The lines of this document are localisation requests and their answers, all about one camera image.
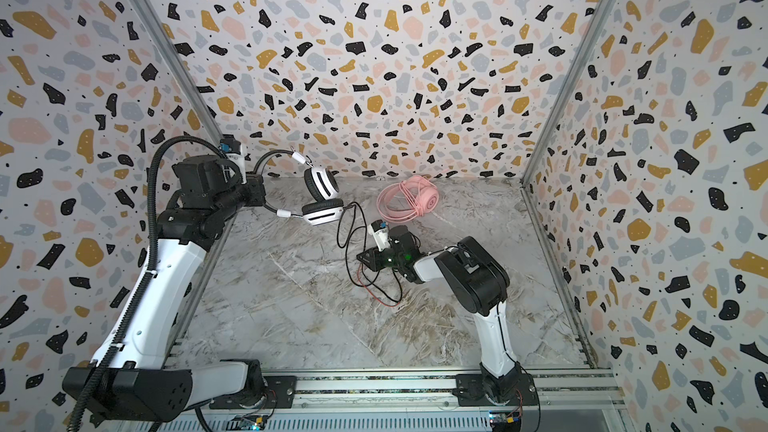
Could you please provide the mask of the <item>pink headphones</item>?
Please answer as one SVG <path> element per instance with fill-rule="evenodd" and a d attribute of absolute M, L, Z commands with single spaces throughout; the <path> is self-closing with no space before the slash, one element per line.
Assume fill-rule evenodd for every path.
<path fill-rule="evenodd" d="M 433 212 L 439 198 L 435 184 L 423 176 L 414 175 L 385 187 L 377 197 L 376 207 L 385 222 L 400 224 Z"/>

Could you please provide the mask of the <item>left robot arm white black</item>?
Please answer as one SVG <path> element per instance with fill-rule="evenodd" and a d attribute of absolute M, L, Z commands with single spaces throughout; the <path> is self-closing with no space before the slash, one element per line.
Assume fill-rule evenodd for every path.
<path fill-rule="evenodd" d="M 157 257 L 143 267 L 118 322 L 87 366 L 70 368 L 63 390 L 75 398 L 69 424 L 78 431 L 87 412 L 104 420 L 167 423 L 181 412 L 229 399 L 249 407 L 267 384 L 255 360 L 198 369 L 167 369 L 178 312 L 193 276 L 248 203 L 251 184 L 234 152 L 190 157 L 173 167 L 181 188 L 158 220 Z"/>

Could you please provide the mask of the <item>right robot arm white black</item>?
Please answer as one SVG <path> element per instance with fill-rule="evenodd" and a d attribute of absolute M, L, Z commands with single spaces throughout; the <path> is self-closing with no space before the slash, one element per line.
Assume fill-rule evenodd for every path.
<path fill-rule="evenodd" d="M 443 279 L 473 317 L 481 349 L 480 372 L 460 374 L 452 394 L 461 406 L 540 404 L 533 377 L 512 347 L 507 324 L 510 279 L 501 264 L 473 237 L 423 253 L 420 240 L 404 225 L 376 220 L 368 226 L 374 245 L 356 259 L 363 269 L 384 269 L 414 284 Z"/>

